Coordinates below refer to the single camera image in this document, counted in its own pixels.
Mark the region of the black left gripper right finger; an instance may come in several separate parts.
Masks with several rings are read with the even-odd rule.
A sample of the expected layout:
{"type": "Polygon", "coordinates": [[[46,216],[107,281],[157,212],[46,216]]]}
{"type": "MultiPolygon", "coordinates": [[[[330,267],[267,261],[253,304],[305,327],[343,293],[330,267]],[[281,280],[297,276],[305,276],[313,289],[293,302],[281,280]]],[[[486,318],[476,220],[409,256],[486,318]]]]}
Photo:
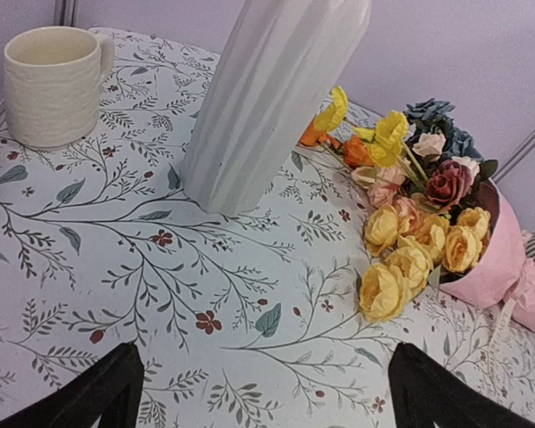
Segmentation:
{"type": "Polygon", "coordinates": [[[390,389],[398,427],[534,427],[482,396],[412,343],[397,345],[390,389]]]}

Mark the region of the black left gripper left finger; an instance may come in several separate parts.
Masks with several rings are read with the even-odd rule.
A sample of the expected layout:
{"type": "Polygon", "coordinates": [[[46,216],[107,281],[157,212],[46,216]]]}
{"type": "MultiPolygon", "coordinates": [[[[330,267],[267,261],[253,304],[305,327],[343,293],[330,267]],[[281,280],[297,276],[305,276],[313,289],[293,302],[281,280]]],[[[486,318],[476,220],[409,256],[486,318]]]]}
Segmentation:
{"type": "Polygon", "coordinates": [[[139,350],[124,342],[51,391],[23,374],[5,389],[0,427],[135,427],[143,386],[139,350]]]}

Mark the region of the pink flower bouquet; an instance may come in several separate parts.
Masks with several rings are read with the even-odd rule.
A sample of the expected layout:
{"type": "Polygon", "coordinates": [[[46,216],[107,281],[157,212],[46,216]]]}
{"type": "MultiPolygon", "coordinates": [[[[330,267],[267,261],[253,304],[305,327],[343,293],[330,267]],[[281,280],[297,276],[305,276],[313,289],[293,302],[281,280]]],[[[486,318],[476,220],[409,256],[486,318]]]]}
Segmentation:
{"type": "Polygon", "coordinates": [[[514,211],[497,189],[498,164],[483,157],[459,128],[453,104],[435,98],[392,111],[373,126],[348,124],[346,92],[300,138],[330,152],[350,171],[371,207],[363,239],[373,264],[359,283],[366,321],[398,317],[431,281],[451,297],[500,306],[498,330],[517,322],[535,333],[535,261],[514,211]]]}

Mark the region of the cream printed ribbon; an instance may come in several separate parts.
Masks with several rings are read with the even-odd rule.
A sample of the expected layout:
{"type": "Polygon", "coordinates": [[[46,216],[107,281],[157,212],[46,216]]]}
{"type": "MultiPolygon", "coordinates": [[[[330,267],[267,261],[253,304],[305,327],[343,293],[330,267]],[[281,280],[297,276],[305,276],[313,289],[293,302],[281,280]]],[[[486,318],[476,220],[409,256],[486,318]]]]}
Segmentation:
{"type": "Polygon", "coordinates": [[[493,398],[500,396],[500,390],[505,386],[508,377],[508,367],[504,362],[503,350],[516,303],[517,301],[513,297],[510,297],[504,303],[486,349],[487,360],[485,368],[490,396],[493,398]]]}

